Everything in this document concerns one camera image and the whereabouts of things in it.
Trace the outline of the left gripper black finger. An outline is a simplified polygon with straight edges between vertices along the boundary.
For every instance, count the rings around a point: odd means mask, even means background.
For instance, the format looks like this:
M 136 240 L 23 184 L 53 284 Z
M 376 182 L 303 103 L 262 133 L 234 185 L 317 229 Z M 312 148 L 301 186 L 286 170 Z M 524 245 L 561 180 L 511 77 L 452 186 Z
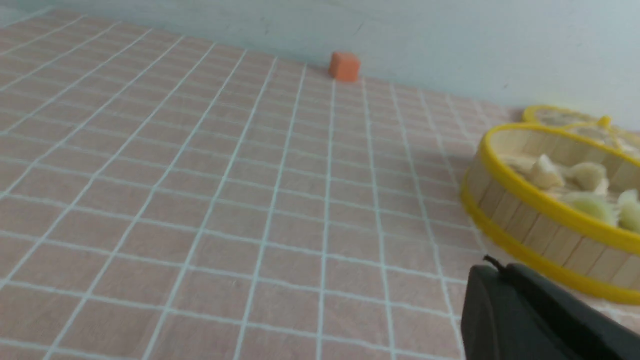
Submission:
M 637 360 L 640 338 L 539 273 L 493 257 L 470 268 L 461 317 L 468 360 Z

